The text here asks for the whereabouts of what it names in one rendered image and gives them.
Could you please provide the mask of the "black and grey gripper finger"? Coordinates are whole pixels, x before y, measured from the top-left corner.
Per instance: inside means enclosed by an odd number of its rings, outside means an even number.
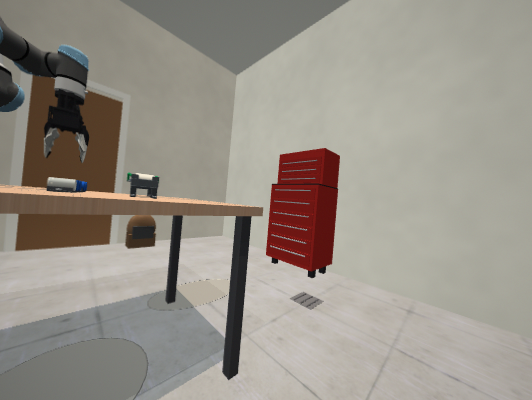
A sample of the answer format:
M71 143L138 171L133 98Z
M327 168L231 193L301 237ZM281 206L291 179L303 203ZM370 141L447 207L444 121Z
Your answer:
M80 150L80 160L81 160L81 163L83 163L85 159L86 151L87 151L88 142L89 142L89 134L88 134L88 131L86 130L86 126L83 126L79 134L78 133L76 134L77 136L75 137L75 140L79 143L78 149Z
M51 148L54 146L54 140L59 138L60 134L57 132L57 128L52 124L49 124L48 122L44 126L44 156L47 158L51 153ZM46 142L45 142L46 138Z

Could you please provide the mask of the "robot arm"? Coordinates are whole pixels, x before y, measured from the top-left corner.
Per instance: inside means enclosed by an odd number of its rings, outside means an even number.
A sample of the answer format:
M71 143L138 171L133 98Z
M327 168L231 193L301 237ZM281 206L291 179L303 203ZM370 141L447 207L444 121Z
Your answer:
M89 71L86 55L67 45L59 46L58 53L42 51L9 29L0 17L0 112L18 109L25 98L4 66L3 55L27 74L55 78L55 91L72 92L85 100Z

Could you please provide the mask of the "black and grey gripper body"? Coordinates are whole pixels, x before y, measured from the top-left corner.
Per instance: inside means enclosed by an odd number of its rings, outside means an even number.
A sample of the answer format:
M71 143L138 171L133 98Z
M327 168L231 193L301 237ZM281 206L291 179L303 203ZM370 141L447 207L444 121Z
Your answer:
M76 132L79 133L82 130L82 124L84 122L82 121L81 114L76 112L76 108L77 105L84 105L84 99L75 95L75 93L65 92L61 89L55 91L55 96L58 98L57 107L49 105L47 122L51 124L53 115L52 124L60 128L61 132L70 131L73 134L76 134Z

